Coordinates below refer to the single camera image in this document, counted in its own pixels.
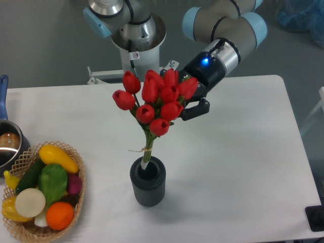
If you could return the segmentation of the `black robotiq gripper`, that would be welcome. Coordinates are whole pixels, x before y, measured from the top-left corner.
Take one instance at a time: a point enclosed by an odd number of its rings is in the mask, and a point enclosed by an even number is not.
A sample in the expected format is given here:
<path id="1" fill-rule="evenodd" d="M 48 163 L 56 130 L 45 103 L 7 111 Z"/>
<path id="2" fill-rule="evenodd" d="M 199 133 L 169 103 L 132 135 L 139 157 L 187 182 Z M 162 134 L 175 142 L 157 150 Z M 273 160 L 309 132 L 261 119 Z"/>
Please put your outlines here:
<path id="1" fill-rule="evenodd" d="M 167 71 L 168 69 L 161 69 L 160 76 L 164 76 Z M 200 85 L 193 97 L 189 99 L 189 101 L 198 101 L 199 99 L 200 101 L 196 106 L 183 109 L 179 115 L 183 121 L 207 114 L 210 111 L 210 103 L 204 97 L 225 77 L 225 73 L 226 69 L 220 59 L 206 51 L 200 52 L 180 71 L 180 82 L 185 75 L 189 75 L 197 78 Z"/>

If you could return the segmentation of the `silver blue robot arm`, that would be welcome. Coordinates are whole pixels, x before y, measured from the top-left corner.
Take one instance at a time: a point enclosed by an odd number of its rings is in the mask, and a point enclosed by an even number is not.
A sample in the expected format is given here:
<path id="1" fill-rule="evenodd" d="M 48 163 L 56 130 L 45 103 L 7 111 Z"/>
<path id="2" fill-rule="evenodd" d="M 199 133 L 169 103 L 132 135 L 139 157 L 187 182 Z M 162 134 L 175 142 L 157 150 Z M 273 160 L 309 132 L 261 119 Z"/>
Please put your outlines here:
<path id="1" fill-rule="evenodd" d="M 180 71 L 181 79 L 198 79 L 198 89 L 191 98 L 197 105 L 181 112 L 183 120 L 208 113 L 207 93 L 265 39 L 266 23 L 255 13 L 259 6 L 260 1 L 215 1 L 185 13 L 184 35 L 206 47 Z M 166 72 L 159 63 L 166 26 L 152 13 L 149 1 L 89 1 L 83 16 L 98 36 L 111 37 L 120 51 L 124 71 L 139 78 L 150 69 Z"/>

